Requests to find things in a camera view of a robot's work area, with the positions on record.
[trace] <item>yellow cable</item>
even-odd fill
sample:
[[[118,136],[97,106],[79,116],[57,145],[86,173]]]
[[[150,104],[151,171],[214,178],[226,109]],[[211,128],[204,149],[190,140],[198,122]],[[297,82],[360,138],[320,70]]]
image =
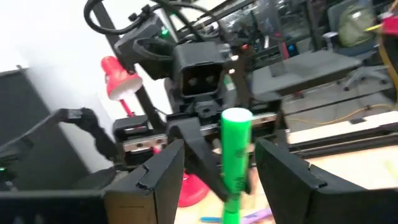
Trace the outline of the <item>yellow cable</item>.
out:
[[[392,12],[392,10],[394,10],[395,7],[398,6],[398,0],[395,0],[394,3],[392,3],[391,7],[389,8],[389,12]],[[380,28],[382,25],[376,25],[370,28],[367,28],[366,31],[370,31],[370,30],[374,30],[374,29],[378,29]],[[384,47],[384,43],[382,40],[382,29],[378,30],[378,38],[377,38],[378,42],[379,42],[379,53],[381,56],[381,59],[383,61],[383,63],[385,65],[387,65],[387,69],[388,69],[388,74],[390,75],[391,79],[392,79],[392,83],[394,84],[394,88],[396,89],[396,104],[395,106],[391,106],[391,105],[387,105],[387,104],[378,104],[378,105],[372,105],[370,106],[371,108],[375,108],[375,107],[387,107],[390,108],[392,110],[394,110],[395,108],[397,108],[398,106],[398,73],[395,70],[394,66],[392,66],[392,63],[390,61],[390,58],[388,57],[388,54],[386,52],[386,48]],[[345,120],[361,111],[366,110],[367,108],[361,108],[359,110],[356,110],[352,113],[350,113],[349,115],[346,115],[344,117],[338,118],[338,119],[334,119],[333,121],[327,121],[327,122],[316,122],[316,121],[309,121],[309,120],[305,120],[305,119],[297,119],[297,118],[290,118],[288,119],[288,121],[298,121],[298,122],[303,122],[303,123],[310,123],[310,124],[318,124],[318,125],[326,125],[326,124],[333,124],[342,120]]]
[[[398,1],[395,0],[388,9],[388,12],[392,12],[397,6],[398,6]]]
[[[391,12],[398,4],[398,0],[395,0],[394,3],[392,3],[391,7],[389,8],[389,12]],[[379,42],[379,54],[381,57],[381,60],[383,61],[383,63],[385,65],[387,65],[387,69],[388,69],[388,74],[390,75],[391,79],[392,79],[392,83],[394,84],[394,87],[396,89],[396,105],[395,107],[398,105],[398,73],[395,70],[394,66],[392,66],[392,63],[390,61],[390,58],[388,57],[388,54],[386,52],[386,48],[384,47],[384,42],[383,42],[383,38],[382,38],[382,29],[379,29],[378,32],[378,38],[377,38],[378,42]]]
[[[372,27],[369,27],[369,28],[365,29],[365,31],[366,31],[366,32],[369,32],[369,31],[372,31],[372,30],[374,30],[374,29],[378,29],[378,28],[380,28],[380,27],[381,27],[381,24],[378,24],[378,25],[376,25],[376,26],[372,26]]]
[[[379,108],[379,107],[389,108],[389,109],[391,109],[391,110],[394,109],[393,106],[388,105],[388,104],[378,104],[378,105],[372,105],[372,106],[370,106],[370,108]],[[356,110],[356,111],[350,113],[349,115],[343,116],[343,117],[338,118],[338,119],[334,119],[333,121],[327,121],[327,122],[316,122],[316,121],[309,121],[309,120],[306,120],[306,119],[297,119],[297,118],[289,118],[289,119],[287,119],[287,120],[288,120],[288,121],[298,121],[298,122],[303,122],[303,123],[308,123],[308,124],[327,125],[327,124],[333,124],[333,123],[337,123],[337,122],[339,122],[339,121],[345,120],[345,119],[347,119],[347,118],[349,118],[349,117],[351,117],[351,116],[353,116],[353,115],[356,115],[357,113],[359,113],[359,112],[361,112],[361,111],[364,111],[364,110],[366,110],[366,109],[367,109],[367,108],[361,108],[361,109],[359,109],[359,110]]]

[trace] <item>table surface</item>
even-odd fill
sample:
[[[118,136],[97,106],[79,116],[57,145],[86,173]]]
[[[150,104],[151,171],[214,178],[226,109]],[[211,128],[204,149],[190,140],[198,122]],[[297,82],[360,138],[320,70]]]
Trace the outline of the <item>table surface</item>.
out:
[[[252,92],[259,95],[268,91],[280,91],[317,78],[328,78],[339,72],[350,71],[361,61],[326,50],[306,52],[284,60],[286,74],[272,77],[269,67],[257,69],[252,75]]]
[[[398,122],[398,111],[377,114],[365,118],[365,122],[351,124],[348,121],[318,128],[298,131],[289,134],[290,143],[309,141],[337,134],[350,133],[362,129],[375,128],[382,124]],[[394,165],[398,172],[398,147],[389,146],[359,152],[338,154],[334,156],[309,159],[312,164],[338,175],[352,183],[367,189],[397,187],[398,179],[386,168],[386,163]],[[258,174],[254,169],[251,173],[254,190],[251,195],[243,194],[241,215],[245,216],[260,209],[269,207],[262,189]],[[201,202],[187,208],[178,208],[176,224],[202,223],[200,217],[220,217],[223,203],[210,192]],[[258,223],[275,223],[272,217]]]

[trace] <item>black panel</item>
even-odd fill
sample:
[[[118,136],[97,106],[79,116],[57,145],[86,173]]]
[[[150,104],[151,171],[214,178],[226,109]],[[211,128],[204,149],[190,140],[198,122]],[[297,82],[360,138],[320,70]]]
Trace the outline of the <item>black panel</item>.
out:
[[[0,77],[0,145],[19,136],[50,113],[26,77]],[[67,189],[88,174],[58,126],[43,133],[23,161],[14,166],[21,190]]]

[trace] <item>green light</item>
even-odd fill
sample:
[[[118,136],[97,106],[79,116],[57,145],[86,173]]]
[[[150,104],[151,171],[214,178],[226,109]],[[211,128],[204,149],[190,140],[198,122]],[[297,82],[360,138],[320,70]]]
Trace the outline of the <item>green light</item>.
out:
[[[169,34],[169,31],[168,30],[162,30],[162,35],[167,35],[167,34]]]

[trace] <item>pen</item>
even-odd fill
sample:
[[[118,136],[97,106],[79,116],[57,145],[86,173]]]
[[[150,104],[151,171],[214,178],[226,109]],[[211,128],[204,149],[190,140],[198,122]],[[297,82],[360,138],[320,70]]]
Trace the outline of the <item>pen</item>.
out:
[[[262,209],[260,211],[254,212],[250,215],[246,215],[242,218],[241,224],[251,224],[256,221],[262,220],[268,216],[272,215],[272,211],[270,208]],[[205,223],[221,223],[221,218],[218,217],[201,217],[201,222]]]

